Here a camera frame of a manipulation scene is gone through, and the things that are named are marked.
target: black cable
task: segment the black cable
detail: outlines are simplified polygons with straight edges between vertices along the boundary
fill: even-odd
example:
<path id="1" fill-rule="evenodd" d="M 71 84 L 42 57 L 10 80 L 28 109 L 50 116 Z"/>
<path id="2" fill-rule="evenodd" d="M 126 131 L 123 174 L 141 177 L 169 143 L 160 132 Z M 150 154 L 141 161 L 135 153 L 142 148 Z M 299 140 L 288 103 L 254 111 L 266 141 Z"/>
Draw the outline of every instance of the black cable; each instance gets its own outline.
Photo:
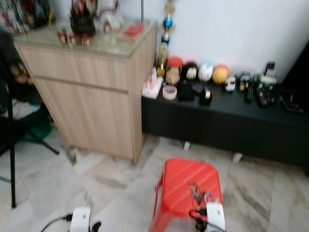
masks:
<path id="1" fill-rule="evenodd" d="M 47 229 L 47 227 L 49 227 L 51 224 L 53 224 L 53 223 L 56 222 L 56 221 L 60 221 L 60 220 L 72 221 L 72 217 L 73 217 L 73 214 L 68 214 L 68 215 L 63 216 L 63 217 L 57 217 L 57 218 L 55 218 L 54 220 L 50 221 L 50 222 L 43 228 L 43 230 L 41 230 L 41 232 L 45 231 L 45 230 Z"/>

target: toy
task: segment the toy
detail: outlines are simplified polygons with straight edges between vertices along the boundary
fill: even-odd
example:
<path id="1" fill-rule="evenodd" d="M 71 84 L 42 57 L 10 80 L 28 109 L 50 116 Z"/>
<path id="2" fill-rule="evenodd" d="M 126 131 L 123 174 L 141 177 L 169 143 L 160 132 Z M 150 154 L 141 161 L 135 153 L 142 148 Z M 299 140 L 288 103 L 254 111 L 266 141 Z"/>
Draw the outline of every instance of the toy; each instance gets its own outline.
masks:
<path id="1" fill-rule="evenodd" d="M 230 76 L 225 81 L 225 90 L 227 92 L 233 92 L 235 90 L 236 78 L 234 76 Z"/>
<path id="2" fill-rule="evenodd" d="M 239 90 L 244 91 L 246 88 L 248 88 L 250 80 L 251 80 L 250 74 L 243 73 L 240 77 Z"/>
<path id="3" fill-rule="evenodd" d="M 197 77 L 197 64 L 193 62 L 186 63 L 183 66 L 182 79 L 194 80 Z"/>
<path id="4" fill-rule="evenodd" d="M 228 67 L 226 65 L 220 64 L 218 65 L 212 74 L 212 80 L 217 85 L 222 85 L 225 83 L 228 77 Z"/>
<path id="5" fill-rule="evenodd" d="M 124 21 L 119 4 L 119 0 L 98 0 L 97 15 L 94 20 L 97 31 L 108 33 L 121 28 Z"/>
<path id="6" fill-rule="evenodd" d="M 212 77 L 213 65 L 211 63 L 205 62 L 202 63 L 198 69 L 198 78 L 201 81 L 209 81 Z"/>

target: tape roll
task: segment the tape roll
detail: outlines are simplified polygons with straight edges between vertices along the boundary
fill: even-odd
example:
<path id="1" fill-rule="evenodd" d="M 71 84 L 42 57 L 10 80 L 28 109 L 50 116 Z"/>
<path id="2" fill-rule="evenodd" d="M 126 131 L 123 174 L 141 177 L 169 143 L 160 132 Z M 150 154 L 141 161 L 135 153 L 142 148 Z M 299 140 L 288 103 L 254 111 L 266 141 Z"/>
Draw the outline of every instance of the tape roll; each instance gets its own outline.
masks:
<path id="1" fill-rule="evenodd" d="M 175 86 L 165 86 L 163 88 L 163 97 L 166 100 L 174 100 L 177 95 L 177 88 Z"/>

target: black figurine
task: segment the black figurine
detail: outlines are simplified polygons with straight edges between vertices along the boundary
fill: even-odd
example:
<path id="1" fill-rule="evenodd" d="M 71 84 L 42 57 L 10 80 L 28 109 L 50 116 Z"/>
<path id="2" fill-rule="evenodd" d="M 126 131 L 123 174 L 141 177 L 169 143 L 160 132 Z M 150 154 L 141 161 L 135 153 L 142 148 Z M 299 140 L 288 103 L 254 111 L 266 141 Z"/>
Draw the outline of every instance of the black figurine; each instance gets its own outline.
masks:
<path id="1" fill-rule="evenodd" d="M 193 62 L 189 62 L 186 63 L 183 66 L 183 70 L 182 70 L 182 79 L 185 80 L 195 80 L 197 77 L 197 73 L 198 73 L 198 67 L 197 64 L 193 63 Z"/>

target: cabinet leg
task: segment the cabinet leg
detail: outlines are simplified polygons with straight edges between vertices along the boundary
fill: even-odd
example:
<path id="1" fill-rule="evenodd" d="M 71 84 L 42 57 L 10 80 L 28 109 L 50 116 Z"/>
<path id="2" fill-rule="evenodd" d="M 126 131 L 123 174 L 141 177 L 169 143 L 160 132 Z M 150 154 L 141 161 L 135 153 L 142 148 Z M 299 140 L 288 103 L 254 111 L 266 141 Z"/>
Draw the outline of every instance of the cabinet leg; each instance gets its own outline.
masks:
<path id="1" fill-rule="evenodd" d="M 243 156 L 242 153 L 234 153 L 233 158 L 232 158 L 233 163 L 239 163 L 242 156 Z"/>
<path id="2" fill-rule="evenodd" d="M 189 147 L 190 147 L 190 142 L 185 141 L 183 149 L 184 149 L 185 151 L 188 151 L 188 150 L 189 150 Z"/>

